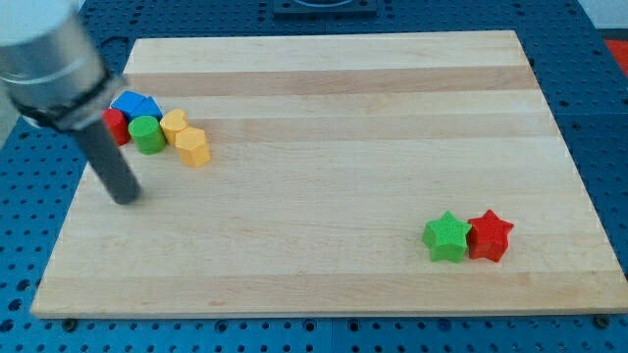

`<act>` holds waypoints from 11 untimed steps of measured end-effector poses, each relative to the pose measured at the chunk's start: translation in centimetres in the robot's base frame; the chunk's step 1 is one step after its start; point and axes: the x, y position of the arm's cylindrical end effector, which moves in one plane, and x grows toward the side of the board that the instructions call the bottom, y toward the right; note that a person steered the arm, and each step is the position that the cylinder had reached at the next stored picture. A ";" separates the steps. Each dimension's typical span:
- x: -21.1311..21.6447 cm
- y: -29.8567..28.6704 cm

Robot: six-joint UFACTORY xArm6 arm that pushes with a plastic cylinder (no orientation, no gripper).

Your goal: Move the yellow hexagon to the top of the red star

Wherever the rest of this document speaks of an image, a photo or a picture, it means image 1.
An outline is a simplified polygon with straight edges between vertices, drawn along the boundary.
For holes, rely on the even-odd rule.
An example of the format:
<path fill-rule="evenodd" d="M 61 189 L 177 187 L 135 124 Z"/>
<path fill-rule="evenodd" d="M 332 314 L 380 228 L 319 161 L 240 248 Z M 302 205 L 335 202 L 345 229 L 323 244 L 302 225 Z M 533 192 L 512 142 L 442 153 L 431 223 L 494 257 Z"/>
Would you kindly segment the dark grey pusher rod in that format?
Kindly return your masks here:
<path fill-rule="evenodd" d="M 128 205 L 139 198 L 140 184 L 102 120 L 79 124 L 71 136 L 115 203 Z"/>

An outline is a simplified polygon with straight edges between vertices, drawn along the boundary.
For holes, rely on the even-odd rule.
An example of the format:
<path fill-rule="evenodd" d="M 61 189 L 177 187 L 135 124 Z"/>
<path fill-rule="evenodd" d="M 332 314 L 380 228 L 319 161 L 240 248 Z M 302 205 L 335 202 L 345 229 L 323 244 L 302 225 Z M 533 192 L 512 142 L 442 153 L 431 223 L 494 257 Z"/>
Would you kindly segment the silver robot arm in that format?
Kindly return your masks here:
<path fill-rule="evenodd" d="M 102 120 L 126 81 L 93 44 L 76 2 L 1 2 L 1 85 L 32 125 L 75 140 L 114 202 L 139 198 L 141 187 Z"/>

